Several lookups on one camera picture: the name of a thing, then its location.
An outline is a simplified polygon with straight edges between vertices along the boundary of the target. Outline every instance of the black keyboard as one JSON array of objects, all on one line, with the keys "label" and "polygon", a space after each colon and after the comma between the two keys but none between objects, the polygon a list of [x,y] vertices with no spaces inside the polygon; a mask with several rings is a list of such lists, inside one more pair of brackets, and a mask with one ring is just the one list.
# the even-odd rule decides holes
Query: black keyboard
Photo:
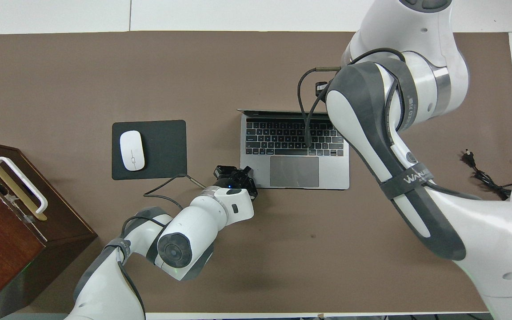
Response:
[{"label": "black keyboard", "polygon": [[246,154],[281,156],[344,156],[344,142],[331,121],[312,119],[311,145],[305,144],[300,119],[246,119]]}]

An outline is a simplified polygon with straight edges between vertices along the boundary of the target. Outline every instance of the brown desk mat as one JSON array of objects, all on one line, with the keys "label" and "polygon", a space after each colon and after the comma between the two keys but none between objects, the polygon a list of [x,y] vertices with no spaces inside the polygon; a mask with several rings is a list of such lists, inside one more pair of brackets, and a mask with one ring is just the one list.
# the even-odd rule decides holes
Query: brown desk mat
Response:
[{"label": "brown desk mat", "polygon": [[[238,165],[236,108],[296,110],[301,74],[337,65],[345,32],[122,32],[0,35],[0,144],[23,150],[100,235],[138,209],[176,207],[143,192],[164,180],[114,181],[111,127],[187,122],[189,174],[204,184]],[[455,112],[403,134],[437,183],[497,199],[459,157],[470,148],[495,181],[512,182],[508,35],[456,34],[471,70]],[[303,86],[313,99],[312,75]],[[261,190],[256,215],[224,229],[199,278],[179,283],[142,257],[127,264],[148,312],[464,312],[485,310],[467,276],[435,257],[385,199],[358,156],[347,191]],[[180,180],[162,190],[187,204]],[[30,306],[68,312],[90,247]]]}]

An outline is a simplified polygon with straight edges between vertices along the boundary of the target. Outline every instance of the white robotic arm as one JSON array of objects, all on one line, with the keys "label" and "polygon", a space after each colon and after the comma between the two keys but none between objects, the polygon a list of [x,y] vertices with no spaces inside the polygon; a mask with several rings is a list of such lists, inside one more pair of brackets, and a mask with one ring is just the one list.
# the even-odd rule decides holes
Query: white robotic arm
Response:
[{"label": "white robotic arm", "polygon": [[512,320],[512,200],[437,186],[398,136],[465,97],[450,12],[451,0],[376,0],[327,89],[327,111],[417,237],[468,274],[496,320]]},{"label": "white robotic arm", "polygon": [[66,320],[145,319],[144,305],[124,264],[131,254],[177,280],[195,278],[213,253],[213,241],[226,225],[254,216],[257,191],[250,168],[219,166],[207,187],[173,219],[159,207],[140,210],[106,245],[75,289],[75,307]]}]

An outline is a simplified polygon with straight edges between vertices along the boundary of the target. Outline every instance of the brown wooden cabinet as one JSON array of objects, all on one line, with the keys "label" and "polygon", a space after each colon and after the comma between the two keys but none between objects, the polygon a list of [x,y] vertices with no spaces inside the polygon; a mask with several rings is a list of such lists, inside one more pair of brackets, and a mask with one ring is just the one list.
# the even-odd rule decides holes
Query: brown wooden cabinet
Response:
[{"label": "brown wooden cabinet", "polygon": [[96,233],[21,151],[0,145],[0,156],[15,164],[48,203],[42,215],[35,214],[41,203],[36,192],[10,165],[0,163],[1,318],[27,306]]}]

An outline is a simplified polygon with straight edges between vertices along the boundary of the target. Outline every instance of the white mouse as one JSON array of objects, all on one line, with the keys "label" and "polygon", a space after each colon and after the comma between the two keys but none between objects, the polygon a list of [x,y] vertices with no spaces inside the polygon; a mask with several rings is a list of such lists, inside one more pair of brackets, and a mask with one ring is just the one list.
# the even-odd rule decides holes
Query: white mouse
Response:
[{"label": "white mouse", "polygon": [[142,135],[135,130],[126,131],[120,136],[120,151],[122,161],[127,170],[136,172],[146,165]]}]

